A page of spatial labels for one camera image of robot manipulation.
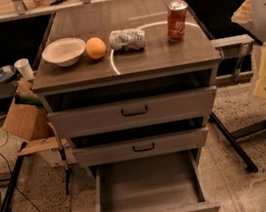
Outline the grey bottom drawer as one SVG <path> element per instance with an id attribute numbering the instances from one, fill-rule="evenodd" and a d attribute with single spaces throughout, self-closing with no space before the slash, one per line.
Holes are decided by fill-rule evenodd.
<path id="1" fill-rule="evenodd" d="M 96 212 L 218 212 L 206 200 L 198 151 L 100 165 L 96 169 Z"/>

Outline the grey drawer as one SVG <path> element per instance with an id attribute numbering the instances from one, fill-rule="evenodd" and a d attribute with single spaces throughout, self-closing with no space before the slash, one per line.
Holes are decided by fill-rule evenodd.
<path id="1" fill-rule="evenodd" d="M 73 156 L 84 167 L 200 148 L 208 128 L 190 119 L 84 137 Z"/>
<path id="2" fill-rule="evenodd" d="M 218 212 L 206 200 L 198 151 L 100 165 L 96 169 L 96 212 Z"/>
<path id="3" fill-rule="evenodd" d="M 176 74 L 69 92 L 48 116 L 60 135 L 72 138 L 204 116 L 215 93 L 194 74 Z"/>

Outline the grey drawer cabinet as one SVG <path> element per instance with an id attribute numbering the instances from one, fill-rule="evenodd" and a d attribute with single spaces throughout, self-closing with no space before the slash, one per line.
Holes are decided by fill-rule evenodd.
<path id="1" fill-rule="evenodd" d="M 182 40 L 171 41 L 168 38 L 166 8 L 171 1 L 174 0 L 109 0 L 58 10 L 49 31 L 50 42 L 70 37 L 88 40 L 94 36 L 106 40 L 113 30 L 124 28 L 143 29 L 146 42 L 143 50 L 109 50 L 101 60 L 94 61 L 83 55 L 77 63 L 66 68 L 41 62 L 33 91 L 41 99 L 48 115 L 60 105 L 64 94 L 74 91 L 188 73 L 216 87 L 215 76 L 221 55 L 195 20 L 191 16 L 186 19 Z M 207 119 L 212 110 L 189 119 L 208 128 Z M 84 137 L 96 134 L 61 137 L 74 150 L 79 148 Z"/>

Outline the grey top drawer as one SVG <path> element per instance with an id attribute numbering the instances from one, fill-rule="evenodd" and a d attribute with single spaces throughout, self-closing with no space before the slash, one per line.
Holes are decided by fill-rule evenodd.
<path id="1" fill-rule="evenodd" d="M 69 92 L 48 116 L 60 135 L 72 138 L 204 116 L 215 93 L 194 74 L 176 74 Z"/>

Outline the grey middle drawer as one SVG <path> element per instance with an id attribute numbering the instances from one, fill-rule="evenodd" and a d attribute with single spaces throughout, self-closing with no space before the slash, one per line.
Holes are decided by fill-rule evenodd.
<path id="1" fill-rule="evenodd" d="M 84 137 L 73 156 L 84 167 L 200 148 L 208 128 L 190 119 Z"/>

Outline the crumpled chip bag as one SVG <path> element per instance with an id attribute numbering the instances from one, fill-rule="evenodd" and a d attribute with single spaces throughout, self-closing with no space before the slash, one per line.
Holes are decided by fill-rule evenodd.
<path id="1" fill-rule="evenodd" d="M 140 29 L 124 29 L 112 31 L 109 44 L 114 51 L 132 51 L 145 47 L 145 31 Z"/>

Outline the orange fruit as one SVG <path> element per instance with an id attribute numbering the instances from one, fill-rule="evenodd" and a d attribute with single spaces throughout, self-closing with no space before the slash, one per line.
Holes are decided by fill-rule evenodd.
<path id="1" fill-rule="evenodd" d="M 100 38 L 94 37 L 87 40 L 86 52 L 91 59 L 101 59 L 107 53 L 106 45 Z"/>

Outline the white bowl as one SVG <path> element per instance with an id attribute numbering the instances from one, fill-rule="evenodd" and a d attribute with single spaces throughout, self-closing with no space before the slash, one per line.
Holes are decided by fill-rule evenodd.
<path id="1" fill-rule="evenodd" d="M 85 41 L 79 38 L 64 38 L 53 41 L 42 52 L 42 58 L 47 63 L 59 67 L 72 66 L 78 62 L 85 50 Z"/>

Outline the red soda can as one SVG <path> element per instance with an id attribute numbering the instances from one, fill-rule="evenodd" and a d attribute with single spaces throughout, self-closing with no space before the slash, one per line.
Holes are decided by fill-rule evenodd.
<path id="1" fill-rule="evenodd" d="M 171 1 L 167 11 L 168 38 L 178 41 L 185 34 L 185 17 L 188 10 L 188 4 L 183 0 Z"/>

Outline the cardboard box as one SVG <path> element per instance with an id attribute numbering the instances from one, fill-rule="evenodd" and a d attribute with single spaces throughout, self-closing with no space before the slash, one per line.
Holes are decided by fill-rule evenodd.
<path id="1" fill-rule="evenodd" d="M 17 104 L 14 99 L 5 118 L 3 130 L 27 142 L 20 151 L 20 155 L 25 155 L 59 147 L 49 123 L 45 109 L 36 105 Z"/>

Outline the white paper cup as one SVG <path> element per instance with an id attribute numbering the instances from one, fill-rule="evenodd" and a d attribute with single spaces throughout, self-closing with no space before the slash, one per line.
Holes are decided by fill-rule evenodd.
<path id="1" fill-rule="evenodd" d="M 31 69 L 31 65 L 27 58 L 19 59 L 14 63 L 14 67 L 20 72 L 21 76 L 23 76 L 26 80 L 31 80 L 35 77 L 33 75 L 33 69 Z"/>

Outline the blue bowl on shelf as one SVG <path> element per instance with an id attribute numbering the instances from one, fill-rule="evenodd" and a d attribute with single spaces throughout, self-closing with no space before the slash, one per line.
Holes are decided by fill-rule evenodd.
<path id="1" fill-rule="evenodd" d="M 0 84 L 7 84 L 16 78 L 17 70 L 12 65 L 0 67 Z"/>

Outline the black table base right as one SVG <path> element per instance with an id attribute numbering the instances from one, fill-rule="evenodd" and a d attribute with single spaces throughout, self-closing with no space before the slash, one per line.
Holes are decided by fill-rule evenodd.
<path id="1" fill-rule="evenodd" d="M 266 130 L 266 119 L 264 121 L 260 121 L 256 124 L 241 128 L 239 130 L 235 130 L 233 132 L 229 132 L 226 127 L 223 125 L 221 120 L 218 119 L 215 113 L 211 113 L 209 117 L 209 121 L 212 122 L 219 131 L 224 135 L 229 144 L 235 149 L 236 153 L 241 157 L 241 159 L 245 162 L 248 172 L 257 173 L 258 167 L 254 164 L 253 160 L 250 159 L 248 154 L 246 154 L 245 150 L 237 143 L 237 139 L 241 139 L 242 137 L 246 137 L 248 135 L 252 135 L 254 133 L 260 133 L 260 131 Z"/>

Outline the black stand leg left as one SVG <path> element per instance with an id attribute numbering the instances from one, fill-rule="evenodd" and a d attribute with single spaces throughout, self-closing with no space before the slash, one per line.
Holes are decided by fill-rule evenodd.
<path id="1" fill-rule="evenodd" d="M 22 168 L 23 159 L 24 159 L 24 156 L 19 155 L 17 159 L 15 160 L 16 162 L 14 164 L 13 171 L 11 172 L 10 181 L 7 186 L 6 194 L 5 194 L 2 206 L 0 208 L 0 212 L 11 212 L 12 211 L 11 200 L 14 194 L 14 190 L 16 189 L 16 186 L 17 186 L 16 183 L 20 175 L 20 170 Z"/>

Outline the green handled tool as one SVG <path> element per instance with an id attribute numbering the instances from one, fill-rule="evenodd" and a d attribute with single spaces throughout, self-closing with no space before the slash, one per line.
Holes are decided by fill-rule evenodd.
<path id="1" fill-rule="evenodd" d="M 38 97 L 31 96 L 27 93 L 15 93 L 14 101 L 16 104 L 24 104 L 24 105 L 34 105 L 36 107 L 42 107 L 43 104 L 41 103 L 40 99 Z"/>

